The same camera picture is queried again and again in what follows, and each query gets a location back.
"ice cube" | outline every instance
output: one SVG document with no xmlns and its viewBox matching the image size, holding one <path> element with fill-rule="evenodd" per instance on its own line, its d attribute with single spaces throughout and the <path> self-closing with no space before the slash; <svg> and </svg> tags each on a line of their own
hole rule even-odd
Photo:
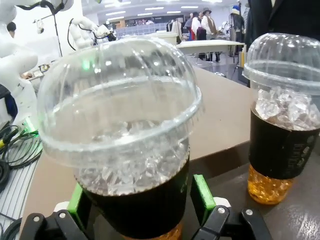
<svg viewBox="0 0 320 240">
<path fill-rule="evenodd" d="M 270 93 L 263 90 L 263 89 L 260 89 L 258 91 L 258 100 L 269 100 L 270 99 Z"/>
<path fill-rule="evenodd" d="M 310 106 L 309 119 L 315 127 L 320 127 L 320 111 L 315 104 Z"/>
<path fill-rule="evenodd" d="M 263 120 L 267 120 L 280 113 L 280 108 L 274 100 L 258 100 L 256 101 L 255 110 Z"/>
</svg>

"robotic arm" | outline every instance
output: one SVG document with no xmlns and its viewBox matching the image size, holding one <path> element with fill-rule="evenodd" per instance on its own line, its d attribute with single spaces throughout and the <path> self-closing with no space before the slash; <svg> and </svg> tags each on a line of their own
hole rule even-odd
<svg viewBox="0 0 320 240">
<path fill-rule="evenodd" d="M 20 74 L 37 65 L 38 56 L 27 47 L 20 46 L 14 41 L 7 30 L 7 24 L 15 19 L 17 15 L 16 6 L 25 10 L 38 6 L 50 6 L 52 14 L 56 14 L 59 10 L 68 10 L 73 3 L 74 0 L 0 1 L 0 83 L 11 92 L 15 100 L 18 113 L 13 124 L 18 125 L 20 128 L 29 127 L 31 131 L 38 128 L 35 90 L 29 80 L 20 77 Z"/>
<path fill-rule="evenodd" d="M 84 49 L 94 45 L 90 33 L 93 33 L 96 39 L 108 38 L 110 42 L 116 40 L 116 37 L 104 24 L 98 27 L 85 16 L 71 19 L 69 23 L 69 32 L 78 49 Z"/>
</svg>

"man in hat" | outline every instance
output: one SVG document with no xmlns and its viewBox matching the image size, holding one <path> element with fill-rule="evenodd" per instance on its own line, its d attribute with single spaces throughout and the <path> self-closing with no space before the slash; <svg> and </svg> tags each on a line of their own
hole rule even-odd
<svg viewBox="0 0 320 240">
<path fill-rule="evenodd" d="M 204 9 L 203 11 L 203 18 L 201 21 L 201 27 L 203 27 L 206 30 L 206 39 L 207 40 L 213 40 L 217 38 L 217 28 L 215 25 L 215 21 L 211 17 L 211 10 L 210 9 Z M 209 61 L 212 61 L 212 53 L 210 53 L 210 59 Z M 218 53 L 215 54 L 215 61 L 220 61 L 220 56 Z"/>
</svg>

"gray surface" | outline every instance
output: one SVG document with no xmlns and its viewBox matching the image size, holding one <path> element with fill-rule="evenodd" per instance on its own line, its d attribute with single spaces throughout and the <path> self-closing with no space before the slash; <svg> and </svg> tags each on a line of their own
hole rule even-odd
<svg viewBox="0 0 320 240">
<path fill-rule="evenodd" d="M 319 155 L 311 155 L 288 196 L 275 206 L 261 205 L 251 199 L 247 192 L 248 166 L 208 180 L 212 194 L 228 199 L 236 210 L 244 207 L 260 210 L 273 240 L 320 239 Z"/>
</svg>

